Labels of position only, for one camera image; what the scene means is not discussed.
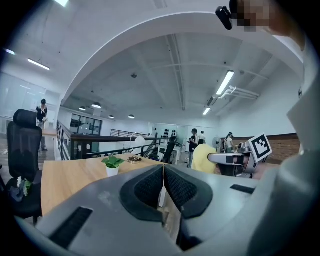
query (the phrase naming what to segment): desk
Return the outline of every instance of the desk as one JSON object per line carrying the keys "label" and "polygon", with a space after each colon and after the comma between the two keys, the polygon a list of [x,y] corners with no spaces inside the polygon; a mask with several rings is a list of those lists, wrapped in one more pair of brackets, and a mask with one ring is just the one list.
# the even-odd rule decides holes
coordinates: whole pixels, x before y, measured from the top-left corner
{"label": "desk", "polygon": [[[177,165],[178,164],[178,161],[179,161],[179,158],[180,158],[180,152],[181,152],[181,146],[174,146],[174,149],[173,151],[176,151],[176,156],[175,156],[175,161],[174,161],[174,164]],[[167,146],[159,146],[158,147],[158,155],[160,153],[160,149],[165,149],[167,150]]]}
{"label": "desk", "polygon": [[[136,169],[159,165],[161,162],[142,157],[137,164],[127,162],[132,154],[119,154],[116,157],[125,160],[119,167],[119,174]],[[71,160],[45,161],[41,180],[42,214],[46,215],[85,186],[107,178],[106,165],[101,161],[105,157]]]}
{"label": "desk", "polygon": [[44,129],[42,130],[43,136],[57,136],[57,130],[55,129]]}

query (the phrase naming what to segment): concrete ceiling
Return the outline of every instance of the concrete ceiling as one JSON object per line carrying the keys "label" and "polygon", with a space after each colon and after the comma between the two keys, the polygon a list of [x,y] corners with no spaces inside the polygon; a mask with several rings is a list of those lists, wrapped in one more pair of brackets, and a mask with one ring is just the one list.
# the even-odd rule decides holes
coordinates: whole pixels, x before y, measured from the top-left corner
{"label": "concrete ceiling", "polygon": [[[201,115],[228,69],[236,71],[234,86],[255,92],[280,62],[302,74],[293,42],[263,31],[245,33],[236,24],[226,30],[215,11],[228,3],[70,0],[62,7],[48,0],[7,46],[16,55],[7,54],[1,71],[61,94],[66,107],[99,101],[103,115],[122,118],[145,108]],[[213,112],[229,100],[217,102]]]}
{"label": "concrete ceiling", "polygon": [[[127,110],[135,114],[144,108],[202,115],[228,70],[235,71],[229,85],[259,93],[280,63],[269,52],[228,36],[161,36],[101,64],[76,87],[64,107],[79,110],[98,101],[103,116],[126,118]],[[233,99],[218,100],[212,111],[218,113]]]}

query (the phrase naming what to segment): office chair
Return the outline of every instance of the office chair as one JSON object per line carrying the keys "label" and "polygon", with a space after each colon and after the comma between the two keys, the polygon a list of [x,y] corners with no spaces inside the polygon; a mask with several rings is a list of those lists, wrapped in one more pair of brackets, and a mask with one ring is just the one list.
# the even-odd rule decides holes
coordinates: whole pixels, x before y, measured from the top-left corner
{"label": "office chair", "polygon": [[5,185],[8,191],[17,187],[17,179],[33,182],[28,196],[16,202],[9,196],[14,215],[23,219],[33,217],[36,223],[41,212],[41,175],[38,166],[38,153],[42,129],[37,127],[36,113],[23,109],[17,110],[7,128],[9,173],[13,177]]}
{"label": "office chair", "polygon": [[163,159],[162,159],[163,163],[169,164],[170,157],[171,157],[172,152],[174,151],[175,145],[176,145],[175,142],[169,142],[169,144],[166,148],[166,151],[164,153]]}

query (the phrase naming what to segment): window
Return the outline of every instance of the window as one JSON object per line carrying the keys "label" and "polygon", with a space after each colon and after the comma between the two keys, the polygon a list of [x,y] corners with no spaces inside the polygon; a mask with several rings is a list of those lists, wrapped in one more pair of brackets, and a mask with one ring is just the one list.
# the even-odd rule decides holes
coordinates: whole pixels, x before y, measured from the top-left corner
{"label": "window", "polygon": [[70,131],[74,134],[100,135],[102,121],[73,114]]}

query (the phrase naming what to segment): green plant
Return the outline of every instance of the green plant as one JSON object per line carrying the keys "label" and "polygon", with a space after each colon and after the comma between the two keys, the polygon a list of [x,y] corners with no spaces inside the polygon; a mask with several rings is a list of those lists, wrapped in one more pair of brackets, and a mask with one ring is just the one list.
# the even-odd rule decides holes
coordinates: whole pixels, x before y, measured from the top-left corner
{"label": "green plant", "polygon": [[109,156],[102,160],[102,163],[106,165],[108,168],[118,168],[125,160],[116,158],[115,156]]}

